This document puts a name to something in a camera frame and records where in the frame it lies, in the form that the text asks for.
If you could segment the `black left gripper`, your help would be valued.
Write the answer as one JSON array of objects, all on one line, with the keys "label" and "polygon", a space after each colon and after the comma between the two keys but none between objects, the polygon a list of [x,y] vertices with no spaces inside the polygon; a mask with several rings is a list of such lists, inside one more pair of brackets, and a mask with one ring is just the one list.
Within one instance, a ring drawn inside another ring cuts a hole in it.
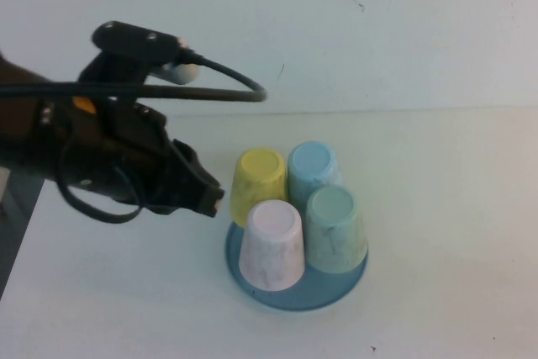
[{"label": "black left gripper", "polygon": [[78,188],[137,210],[168,210],[162,194],[173,165],[172,144],[182,163],[171,169],[171,204],[217,214],[224,190],[190,145],[170,141],[162,114],[112,98],[45,98],[39,106],[46,173],[72,208],[93,208],[74,194]]}]

